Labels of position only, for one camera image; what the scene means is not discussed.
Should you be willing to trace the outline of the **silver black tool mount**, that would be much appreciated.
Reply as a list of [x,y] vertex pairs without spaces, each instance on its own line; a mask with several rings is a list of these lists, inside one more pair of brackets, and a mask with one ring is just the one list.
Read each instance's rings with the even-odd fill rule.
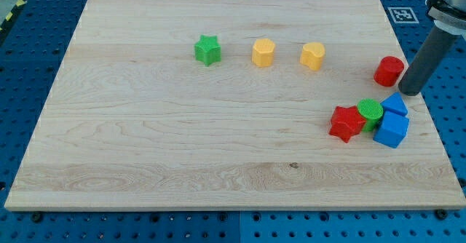
[[465,0],[425,0],[436,28],[465,39]]

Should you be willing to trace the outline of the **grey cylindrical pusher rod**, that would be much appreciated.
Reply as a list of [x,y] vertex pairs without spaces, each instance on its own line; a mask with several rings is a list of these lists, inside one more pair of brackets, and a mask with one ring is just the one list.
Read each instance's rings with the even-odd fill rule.
[[418,95],[458,39],[459,35],[434,26],[399,81],[399,91],[408,96]]

